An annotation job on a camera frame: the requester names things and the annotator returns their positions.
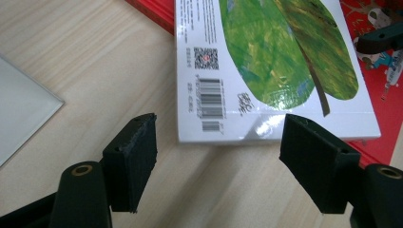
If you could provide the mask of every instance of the black plastic object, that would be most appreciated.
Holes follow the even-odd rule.
[[[403,172],[388,165],[368,165],[364,189],[376,226],[402,228]]]
[[[81,162],[63,172],[49,227],[112,227],[98,162]]]
[[[391,48],[403,48],[403,22],[366,33],[358,38],[356,44],[356,51],[363,54],[377,54]]]
[[[317,123],[287,114],[279,159],[283,161],[322,213],[343,214],[347,199],[341,186],[359,153]]]
[[[48,227],[56,193],[0,218],[0,227]]]
[[[114,212],[136,212],[157,157],[156,116],[131,120],[104,150],[103,166]]]
[[[287,114],[279,158],[322,213],[344,213],[348,201],[353,228],[403,227],[403,172],[360,168],[360,154],[317,123]]]
[[[109,227],[110,204],[136,211],[157,160],[155,121],[154,114],[130,121],[100,162],[71,166],[58,192],[1,217],[0,227]]]

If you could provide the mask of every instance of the qr code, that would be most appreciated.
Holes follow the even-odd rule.
[[[219,69],[219,55],[217,49],[195,47],[195,68]]]

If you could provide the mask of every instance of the wooden table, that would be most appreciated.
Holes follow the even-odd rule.
[[[0,215],[55,192],[67,167],[98,161],[154,112],[156,167],[138,214],[113,213],[115,227],[350,226],[351,206],[319,213],[279,143],[178,144],[174,37],[124,0],[0,0],[0,53],[66,102],[0,168]]]

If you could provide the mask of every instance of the red surface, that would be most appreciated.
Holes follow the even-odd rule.
[[[375,8],[387,8],[392,11],[403,10],[403,1],[401,0],[342,0],[340,3],[352,40],[359,35],[375,30],[368,19],[370,10]],[[365,166],[370,163],[389,164],[403,123],[403,76],[399,78],[397,85],[391,86],[386,100],[383,101],[381,98],[386,84],[385,71],[388,70],[388,67],[380,66],[379,68],[367,69],[364,62],[359,60],[359,63],[378,120],[381,137],[366,142],[349,142],[349,144],[361,152],[362,165]]]
[[[174,34],[174,0],[126,0],[126,2]]]

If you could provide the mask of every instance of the barcode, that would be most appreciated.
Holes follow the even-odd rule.
[[[200,79],[202,119],[223,119],[220,79]]]
[[[220,131],[220,122],[201,122],[202,131]]]

